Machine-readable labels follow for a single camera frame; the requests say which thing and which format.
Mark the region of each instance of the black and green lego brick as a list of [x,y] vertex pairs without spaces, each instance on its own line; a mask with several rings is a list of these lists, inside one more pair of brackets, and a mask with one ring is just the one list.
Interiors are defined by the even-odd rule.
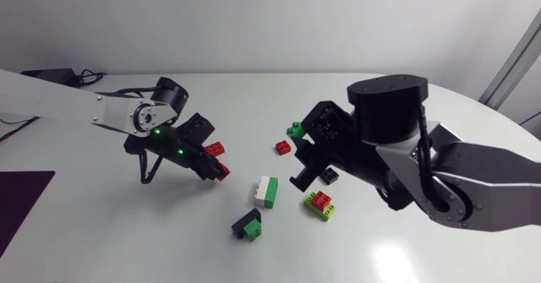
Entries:
[[248,240],[252,242],[261,235],[261,223],[259,223],[257,219],[253,219],[243,228],[243,230]]

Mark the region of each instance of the lego brick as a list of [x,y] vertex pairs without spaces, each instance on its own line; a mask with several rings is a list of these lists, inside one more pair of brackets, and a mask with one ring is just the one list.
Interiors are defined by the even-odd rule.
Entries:
[[278,151],[280,155],[285,155],[286,153],[291,152],[291,146],[287,143],[287,141],[283,140],[276,144],[276,151]]
[[270,177],[261,177],[257,190],[255,190],[255,205],[265,207],[265,196],[269,187]]
[[223,171],[226,172],[226,175],[225,175],[224,177],[218,178],[218,181],[221,182],[221,181],[223,181],[223,179],[226,178],[226,177],[229,175],[229,173],[231,173],[231,172],[229,171],[229,169],[228,169],[224,164],[220,163],[220,166],[223,168]]
[[223,145],[221,145],[220,142],[215,142],[214,144],[208,145],[205,147],[206,153],[217,157],[218,155],[222,155],[226,153],[226,150],[224,149]]
[[257,190],[255,191],[255,205],[259,207],[272,208],[278,189],[276,177],[261,177]]
[[231,225],[233,235],[237,239],[242,239],[244,237],[244,227],[254,219],[256,219],[259,223],[261,222],[261,213],[259,210],[257,210],[257,208],[253,208],[235,224]]
[[334,215],[336,206],[334,204],[329,204],[327,207],[325,207],[323,212],[321,212],[312,205],[312,198],[314,196],[315,196],[315,193],[312,192],[308,197],[306,197],[306,199],[303,202],[304,206],[312,210],[315,214],[319,215],[323,220],[329,220],[332,217],[332,215]]
[[322,193],[319,191],[310,202],[315,208],[317,208],[319,211],[323,212],[325,207],[327,207],[328,204],[331,203],[331,197],[328,196],[325,193]]
[[278,189],[278,179],[271,177],[269,180],[269,186],[265,195],[265,207],[272,208],[276,199],[276,190]]
[[288,128],[286,131],[286,135],[289,136],[290,138],[301,139],[305,134],[306,134],[306,131],[304,130],[300,122],[292,123],[292,126]]
[[320,174],[320,177],[327,185],[331,185],[333,182],[336,182],[339,176],[338,173],[329,167]]
[[243,231],[248,240],[252,242],[261,235],[261,223],[253,219],[243,228]]

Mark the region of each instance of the black cable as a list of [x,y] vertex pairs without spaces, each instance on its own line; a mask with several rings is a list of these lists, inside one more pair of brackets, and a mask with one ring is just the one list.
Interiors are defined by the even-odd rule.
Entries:
[[3,120],[2,118],[0,118],[0,122],[3,122],[3,123],[5,123],[5,124],[13,124],[13,125],[15,125],[15,124],[20,124],[20,123],[23,123],[23,122],[28,122],[28,121],[29,121],[29,119],[25,119],[24,121],[20,121],[20,122],[6,122],[6,121]]
[[521,123],[519,123],[518,125],[519,125],[519,126],[521,126],[521,125],[523,125],[524,123],[526,123],[526,122],[529,122],[529,121],[530,121],[530,119],[533,119],[533,118],[535,118],[535,117],[536,117],[537,115],[539,115],[539,114],[541,114],[541,111],[539,111],[539,112],[535,113],[535,114],[534,114],[534,115],[532,115],[532,116],[531,116],[531,117],[530,117],[529,119],[525,120],[524,122],[521,122]]
[[[95,84],[96,82],[100,81],[103,76],[107,75],[107,73],[103,73],[103,72],[99,72],[99,73],[94,73],[92,72],[91,70],[89,70],[88,68],[84,69],[83,72],[81,72],[80,76],[79,76],[79,79],[78,79],[78,83],[76,84],[77,88],[81,88],[81,87],[85,87],[85,86],[89,86],[91,84]],[[94,80],[91,80],[89,82],[85,82],[85,79],[86,78],[89,78],[89,77],[95,77]]]
[[158,159],[152,166],[152,169],[150,169],[150,172],[148,176],[146,175],[146,166],[147,166],[147,160],[146,160],[146,151],[143,150],[143,152],[139,153],[139,169],[140,169],[140,175],[141,175],[141,182],[143,184],[148,184],[152,182],[152,179],[154,178],[154,175],[158,171],[158,168],[160,167],[161,161],[163,160],[163,156],[158,156]]
[[159,90],[160,87],[151,87],[151,88],[126,88],[126,89],[120,89],[116,91],[115,93],[119,94],[126,94],[126,93],[135,93],[139,95],[140,97],[143,97],[141,95],[142,92],[154,92],[155,90]]
[[421,189],[427,200],[432,202],[432,205],[437,210],[445,210],[448,204],[438,197],[436,193],[434,181],[432,180],[433,173],[430,158],[430,137],[427,132],[426,118],[424,116],[424,106],[420,106],[418,110],[418,122],[420,139],[417,144],[419,177],[421,180]]
[[2,137],[0,137],[0,142],[3,142],[8,137],[10,137],[13,134],[17,133],[18,131],[28,127],[31,123],[35,122],[38,119],[40,119],[40,118],[39,117],[32,117],[27,122],[25,122],[22,125],[18,126],[15,130],[11,130],[11,131],[7,132],[6,134],[2,135]]

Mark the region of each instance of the black lego brick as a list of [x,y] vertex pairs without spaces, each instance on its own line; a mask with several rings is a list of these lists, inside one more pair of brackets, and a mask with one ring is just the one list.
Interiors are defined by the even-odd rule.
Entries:
[[257,208],[250,210],[250,212],[243,216],[242,219],[238,220],[231,226],[233,235],[237,237],[237,239],[242,239],[244,237],[244,227],[254,219],[256,219],[259,223],[261,222],[261,213],[259,210],[257,210]]
[[327,185],[331,185],[338,179],[338,173],[332,170],[332,168],[327,168],[321,173],[320,177]]

